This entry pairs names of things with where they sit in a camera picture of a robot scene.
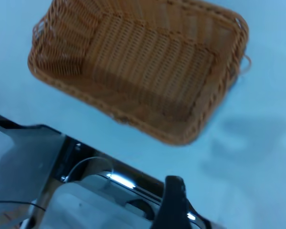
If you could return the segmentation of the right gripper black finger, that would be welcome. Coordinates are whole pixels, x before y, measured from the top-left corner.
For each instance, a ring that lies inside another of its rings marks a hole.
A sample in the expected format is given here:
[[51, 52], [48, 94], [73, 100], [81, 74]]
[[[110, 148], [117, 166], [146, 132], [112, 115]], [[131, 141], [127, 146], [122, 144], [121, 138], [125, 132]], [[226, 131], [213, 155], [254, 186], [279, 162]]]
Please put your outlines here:
[[151, 228], [190, 229], [191, 224], [187, 216], [188, 208], [189, 203], [183, 179], [179, 176], [167, 176], [160, 209]]

